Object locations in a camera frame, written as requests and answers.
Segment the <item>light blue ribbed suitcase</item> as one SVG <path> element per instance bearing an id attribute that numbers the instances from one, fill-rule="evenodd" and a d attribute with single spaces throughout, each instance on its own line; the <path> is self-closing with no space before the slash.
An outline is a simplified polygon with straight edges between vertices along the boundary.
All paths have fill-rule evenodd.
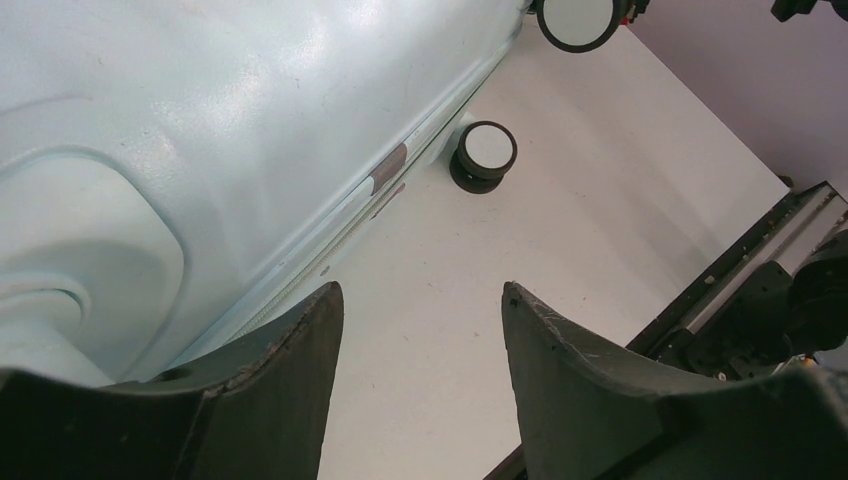
<path id="1" fill-rule="evenodd" d="M 105 386 L 247 325 L 437 148 L 534 11 L 639 1 L 5 1 L 1 364 Z"/>

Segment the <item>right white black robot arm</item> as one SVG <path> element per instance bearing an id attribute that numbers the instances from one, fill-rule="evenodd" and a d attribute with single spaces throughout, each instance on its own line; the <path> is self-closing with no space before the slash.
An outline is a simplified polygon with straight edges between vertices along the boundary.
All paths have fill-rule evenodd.
<path id="1" fill-rule="evenodd" d="M 847 202 L 827 182 L 790 192 L 629 349 L 719 379 L 767 375 L 847 337 Z"/>

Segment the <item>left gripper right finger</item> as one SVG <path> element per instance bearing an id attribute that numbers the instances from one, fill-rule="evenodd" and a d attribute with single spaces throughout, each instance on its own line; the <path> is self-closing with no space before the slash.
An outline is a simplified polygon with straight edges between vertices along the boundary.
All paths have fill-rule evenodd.
<path id="1" fill-rule="evenodd" d="M 515 282 L 502 325 L 532 479 L 843 479 L 847 376 L 721 381 L 650 360 Z"/>

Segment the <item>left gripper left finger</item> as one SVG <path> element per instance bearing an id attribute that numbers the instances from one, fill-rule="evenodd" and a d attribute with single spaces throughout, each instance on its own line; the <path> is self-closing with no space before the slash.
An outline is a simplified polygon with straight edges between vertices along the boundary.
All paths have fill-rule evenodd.
<path id="1" fill-rule="evenodd" d="M 147 382 L 1 372 L 5 479 L 314 479 L 344 322 L 329 282 Z"/>

